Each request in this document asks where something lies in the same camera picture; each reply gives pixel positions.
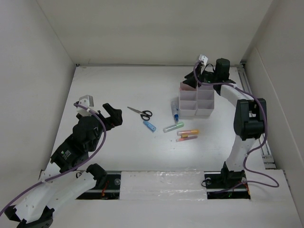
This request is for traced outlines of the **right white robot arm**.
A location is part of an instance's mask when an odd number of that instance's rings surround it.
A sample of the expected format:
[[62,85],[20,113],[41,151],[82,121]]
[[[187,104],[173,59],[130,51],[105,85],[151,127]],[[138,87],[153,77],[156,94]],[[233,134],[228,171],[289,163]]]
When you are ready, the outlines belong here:
[[256,98],[252,94],[239,88],[229,78],[230,61],[217,59],[212,71],[206,71],[208,58],[200,55],[192,72],[185,76],[183,83],[192,88],[207,87],[235,107],[233,128],[235,141],[227,160],[219,174],[205,175],[204,183],[212,194],[222,194],[233,191],[241,185],[247,184],[245,172],[248,170],[246,162],[249,155],[256,151],[253,145],[267,134],[266,100]]

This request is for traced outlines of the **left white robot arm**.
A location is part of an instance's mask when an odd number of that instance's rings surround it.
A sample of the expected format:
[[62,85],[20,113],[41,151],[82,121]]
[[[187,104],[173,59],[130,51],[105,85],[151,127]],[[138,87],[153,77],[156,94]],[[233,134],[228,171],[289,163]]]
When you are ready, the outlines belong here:
[[101,188],[107,183],[107,172],[97,163],[83,172],[77,169],[99,152],[107,131],[122,125],[122,110],[103,104],[109,114],[105,118],[100,111],[82,102],[76,102],[74,106],[78,123],[53,152],[38,183],[16,196],[1,211],[9,220],[18,222],[19,228],[50,227],[61,206],[87,190]]

